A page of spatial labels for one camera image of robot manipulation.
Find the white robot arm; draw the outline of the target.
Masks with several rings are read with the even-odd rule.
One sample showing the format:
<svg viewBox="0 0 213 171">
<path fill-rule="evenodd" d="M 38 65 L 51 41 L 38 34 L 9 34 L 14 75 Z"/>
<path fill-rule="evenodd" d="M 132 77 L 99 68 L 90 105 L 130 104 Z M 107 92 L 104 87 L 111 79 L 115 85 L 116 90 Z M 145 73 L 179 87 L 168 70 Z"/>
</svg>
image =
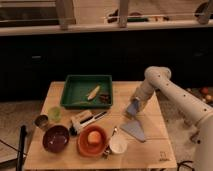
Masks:
<svg viewBox="0 0 213 171">
<path fill-rule="evenodd" d="M 174 84 L 170 78 L 169 68 L 148 67 L 144 72 L 144 80 L 131 97 L 132 115 L 143 110 L 154 91 L 160 90 L 187 115 L 199 131 L 194 154 L 194 171 L 213 171 L 213 107 Z"/>
</svg>

